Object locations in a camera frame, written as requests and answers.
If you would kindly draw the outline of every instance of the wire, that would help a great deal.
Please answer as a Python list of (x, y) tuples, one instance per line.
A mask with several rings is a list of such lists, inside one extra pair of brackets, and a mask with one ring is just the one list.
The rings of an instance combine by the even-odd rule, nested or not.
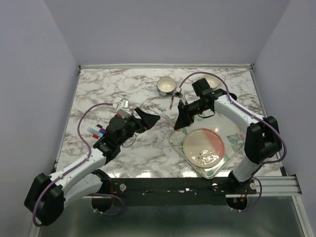
[(240, 196), (240, 200), (242, 200), (242, 201), (244, 201), (246, 198), (247, 198), (247, 196), (248, 196), (248, 191), (247, 191), (247, 189), (245, 189), (245, 196), (244, 197), (242, 197), (242, 195)]
[(82, 120), (84, 119), (84, 117), (87, 115), (87, 113), (90, 112), (90, 110), (92, 110), (93, 108), (100, 106), (100, 105), (110, 105), (112, 106), (112, 104), (110, 103), (99, 103), (96, 105), (91, 106), (86, 112), (84, 112), (84, 114), (82, 115), (82, 117), (80, 118), (78, 125), (77, 125), (77, 133), (79, 138), (83, 141), (83, 143), (85, 143), (85, 145), (88, 147), (88, 155), (87, 157), (81, 161), (80, 163), (78, 163), (77, 165), (75, 165), (74, 167), (70, 168), (69, 170), (65, 171), (64, 173), (62, 173), (62, 175), (58, 176), (56, 179), (54, 179), (53, 181), (50, 182), (50, 184), (47, 185), (47, 187), (42, 191), (42, 193), (39, 195), (39, 198), (37, 199), (35, 205), (34, 205), (34, 209), (33, 209), (33, 214), (32, 214), (32, 220), (35, 226), (37, 227), (41, 227), (43, 226), (43, 224), (40, 224), (37, 222), (36, 220), (36, 213), (40, 204), (41, 199), (43, 198), (43, 196), (46, 194), (46, 192), (57, 182), (61, 179), (61, 177), (69, 174), (70, 172), (72, 172), (73, 170), (77, 169), (79, 166), (83, 165), (90, 157), (91, 155), (91, 147), (89, 146), (89, 144), (87, 143), (87, 141), (82, 137), (81, 133), (80, 133), (80, 125)]
[(136, 138), (137, 138), (137, 135), (134, 133), (134, 135), (135, 135), (135, 139), (134, 139), (134, 141), (132, 142), (132, 144), (130, 144), (128, 147), (130, 147), (131, 145), (133, 145), (134, 144), (134, 142), (136, 141)]
[(106, 213), (106, 212), (99, 211), (98, 209), (94, 209), (94, 212), (100, 213), (101, 215), (105, 215), (105, 216), (117, 216), (117, 215), (122, 214), (125, 211), (125, 204), (124, 204), (123, 200), (116, 195), (113, 195), (113, 194), (92, 194), (92, 196), (116, 198), (122, 204), (121, 209), (115, 213)]
[(214, 112), (213, 115), (206, 116), (206, 117), (203, 117), (203, 116), (201, 116), (201, 115), (197, 115), (197, 116), (199, 116), (199, 117), (202, 118), (202, 119), (208, 119), (208, 118), (210, 118), (210, 117), (213, 117), (214, 115), (215, 115), (215, 112)]
[(114, 195), (114, 189), (111, 187), (111, 194)]
[(260, 192), (259, 192), (259, 196), (257, 198), (257, 200), (248, 208), (244, 209), (244, 210), (238, 210), (238, 212), (246, 212), (246, 211), (250, 211), (251, 209), (253, 209), (259, 202), (260, 198), (261, 198), (261, 195), (262, 195), (262, 184), (261, 184), (261, 181), (256, 178), (256, 177), (252, 177), (253, 179), (257, 180), (258, 183), (259, 183), (259, 186), (260, 186)]
[(278, 133), (278, 131), (275, 130), (274, 127), (272, 127), (270, 124), (268, 124), (266, 121), (262, 120), (261, 118), (257, 117), (256, 115), (252, 114), (251, 112), (249, 112), (248, 110), (244, 109), (242, 106), (240, 106), (239, 104), (235, 103), (235, 101), (231, 98), (230, 93), (229, 93), (229, 89), (227, 84), (225, 83), (225, 81), (223, 79), (221, 79), (219, 76), (213, 74), (213, 73), (208, 73), (208, 72), (195, 72), (195, 73), (191, 73), (190, 75), (188, 75), (186, 78), (183, 79), (183, 81), (181, 82), (180, 86), (181, 87), (183, 85), (183, 83), (191, 76), (195, 75), (195, 74), (208, 74), (211, 76), (216, 77), (218, 80), (220, 80), (222, 82), (222, 84), (224, 85), (225, 89), (226, 89), (226, 93), (227, 93), (227, 98), (228, 100), (238, 109), (240, 109), (241, 111), (243, 111), (244, 113), (246, 113), (247, 115), (255, 118), (256, 120), (258, 120), (259, 122), (263, 123), (265, 126), (267, 126), (269, 129), (271, 129), (276, 136), (280, 139), (280, 141), (283, 144), (283, 155), (280, 159), (276, 159), (276, 160), (269, 160), (266, 162), (263, 162), (262, 165), (264, 164), (272, 164), (272, 163), (277, 163), (280, 162), (282, 160), (284, 160), (286, 154), (287, 154), (287, 145), (285, 143), (285, 141), (283, 140), (283, 138), (281, 137), (281, 135)]

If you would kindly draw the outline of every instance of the white marble countertop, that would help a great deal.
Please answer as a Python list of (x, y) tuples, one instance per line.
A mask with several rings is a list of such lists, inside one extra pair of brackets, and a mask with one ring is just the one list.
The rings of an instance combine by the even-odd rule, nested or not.
[[(124, 98), (129, 101), (131, 110), (136, 107), (145, 110), (149, 107), (156, 107), (161, 111), (166, 111), (176, 120), (178, 101), (175, 99), (172, 110), (169, 110), (171, 98), (158, 94), (156, 82), (161, 77), (171, 77), (179, 85), (187, 75), (197, 71), (217, 74), (225, 80), (230, 92), (236, 94), (239, 103), (262, 114), (250, 72), (245, 68), (83, 69), (58, 159), (57, 170), (64, 168), (87, 152), (86, 146), (77, 135), (77, 123), (89, 107), (101, 102), (117, 103)], [(197, 98), (191, 84), (200, 77), (201, 75), (194, 75), (183, 85), (189, 102)], [(86, 116), (80, 130), (90, 145), (93, 145), (97, 140), (87, 132), (87, 128), (95, 127), (96, 124), (106, 126), (115, 112), (116, 110), (110, 106), (100, 106)], [(199, 177), (199, 174), (190, 164), (170, 146), (168, 136), (172, 130), (163, 119), (160, 119), (151, 130), (139, 134), (131, 147), (121, 148), (121, 153), (101, 169), (111, 177), (116, 178)], [(244, 151), (240, 151), (218, 176), (227, 176), (229, 171), (236, 167), (244, 156)], [(278, 164), (267, 164), (256, 175), (280, 176), (281, 172)]]

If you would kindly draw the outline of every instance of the lavender wall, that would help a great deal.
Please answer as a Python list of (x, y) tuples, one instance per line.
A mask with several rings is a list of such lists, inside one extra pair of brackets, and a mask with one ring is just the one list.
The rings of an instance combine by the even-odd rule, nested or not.
[(0, 236), (28, 235), (23, 206), (58, 151), (78, 67), (43, 0), (1, 1)]
[(288, 143), (284, 160), (297, 174), (316, 233), (316, 1), (292, 0), (255, 64), (268, 114)]
[(289, 0), (45, 0), (79, 64), (253, 63)]

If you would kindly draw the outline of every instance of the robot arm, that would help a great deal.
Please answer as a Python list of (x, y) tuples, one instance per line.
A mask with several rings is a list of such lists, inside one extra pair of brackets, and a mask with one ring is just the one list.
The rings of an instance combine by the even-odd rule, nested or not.
[(41, 173), (33, 181), (24, 205), (35, 212), (43, 225), (50, 225), (71, 202), (105, 188), (110, 178), (98, 168), (113, 160), (120, 153), (120, 146), (135, 133), (151, 129), (160, 116), (135, 109), (140, 118), (126, 114), (110, 120), (106, 133), (91, 149), (91, 154), (49, 176)]
[[(200, 99), (190, 104), (180, 100), (178, 105), (179, 117), (174, 129), (189, 126), (194, 122), (195, 115), (202, 114), (203, 111), (210, 109), (213, 112), (217, 111), (225, 115), (244, 130), (246, 132), (244, 150), (247, 157), (229, 174), (232, 188), (239, 187), (251, 179), (253, 173), (261, 167), (265, 159), (274, 156), (281, 150), (280, 139), (266, 126), (266, 124), (269, 124), (279, 133), (277, 120), (272, 116), (264, 118), (238, 102), (231, 101), (222, 89), (213, 91), (206, 79), (194, 82), (192, 87)], [(230, 96), (234, 99), (237, 98), (233, 94), (230, 94)]]

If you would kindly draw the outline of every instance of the clear plastic tray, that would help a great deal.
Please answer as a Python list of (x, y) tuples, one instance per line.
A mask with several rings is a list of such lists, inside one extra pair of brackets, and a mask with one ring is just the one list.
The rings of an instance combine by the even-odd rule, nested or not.
[[(224, 156), (221, 161), (212, 168), (201, 168), (190, 163), (183, 150), (183, 142), (186, 135), (199, 128), (207, 128), (216, 132), (224, 143)], [(245, 144), (244, 141), (245, 133), (235, 123), (219, 113), (216, 113), (211, 118), (201, 118), (196, 116), (195, 122), (191, 126), (183, 128), (182, 132), (173, 131), (169, 135), (169, 143), (172, 147), (206, 179), (214, 178), (215, 175), (225, 167), (225, 164), (230, 161), (240, 149), (243, 149)]]

